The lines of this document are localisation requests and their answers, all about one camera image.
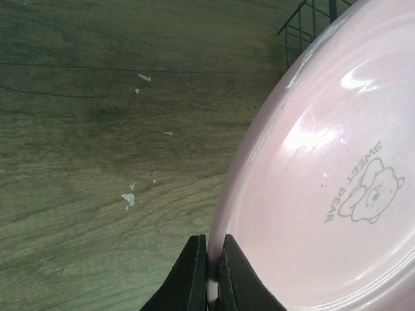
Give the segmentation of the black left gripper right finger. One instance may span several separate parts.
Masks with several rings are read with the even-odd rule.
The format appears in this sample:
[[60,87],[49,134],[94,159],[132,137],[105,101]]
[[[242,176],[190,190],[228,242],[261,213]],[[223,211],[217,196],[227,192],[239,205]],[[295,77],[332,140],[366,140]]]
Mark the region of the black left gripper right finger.
[[287,310],[261,282],[232,235],[225,237],[218,277],[217,310]]

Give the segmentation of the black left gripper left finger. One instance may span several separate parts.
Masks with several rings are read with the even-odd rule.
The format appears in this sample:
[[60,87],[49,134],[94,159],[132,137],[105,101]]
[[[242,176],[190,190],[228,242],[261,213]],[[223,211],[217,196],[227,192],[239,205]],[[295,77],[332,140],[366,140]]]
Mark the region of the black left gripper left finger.
[[206,236],[190,236],[167,278],[141,311],[207,310],[206,272]]

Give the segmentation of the pink plate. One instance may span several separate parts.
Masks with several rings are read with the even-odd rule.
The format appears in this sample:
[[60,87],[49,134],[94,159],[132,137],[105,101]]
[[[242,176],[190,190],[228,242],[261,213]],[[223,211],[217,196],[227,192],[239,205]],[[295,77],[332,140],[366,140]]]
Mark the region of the pink plate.
[[288,310],[414,309],[414,2],[357,1],[289,67],[219,196],[207,298],[231,235]]

